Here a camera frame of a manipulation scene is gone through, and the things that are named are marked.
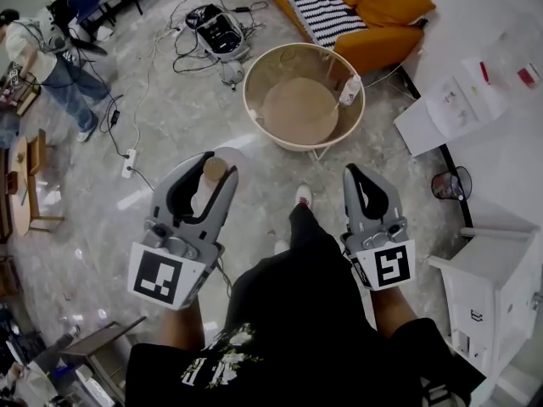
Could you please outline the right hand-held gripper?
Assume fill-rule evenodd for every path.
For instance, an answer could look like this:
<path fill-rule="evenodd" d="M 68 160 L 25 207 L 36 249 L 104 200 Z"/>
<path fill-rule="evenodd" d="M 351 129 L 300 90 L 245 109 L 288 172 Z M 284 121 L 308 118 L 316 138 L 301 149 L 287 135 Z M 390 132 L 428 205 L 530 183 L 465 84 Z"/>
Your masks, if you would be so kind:
<path fill-rule="evenodd" d="M 361 284 L 380 291 L 412 281 L 415 241 L 407 236 L 406 220 L 392 221 L 402 216 L 395 186 L 376 171 L 350 163 L 344 169 L 343 189 L 350 232 L 341 241 Z M 363 231 L 364 227 L 375 228 Z"/>

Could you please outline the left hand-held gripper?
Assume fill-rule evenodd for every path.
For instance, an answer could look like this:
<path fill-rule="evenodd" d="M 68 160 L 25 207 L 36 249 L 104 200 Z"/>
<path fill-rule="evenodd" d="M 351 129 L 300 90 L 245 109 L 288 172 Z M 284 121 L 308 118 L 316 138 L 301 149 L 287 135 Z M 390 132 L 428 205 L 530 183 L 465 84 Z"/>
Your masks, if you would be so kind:
<path fill-rule="evenodd" d="M 131 248 L 129 293 L 168 309 L 186 309 L 217 267 L 224 253 L 217 238 L 238 187 L 238 168 L 219 180 L 197 218 L 193 196 L 205 162 L 214 156 L 206 151 L 183 160 L 154 189 L 143 239 Z"/>

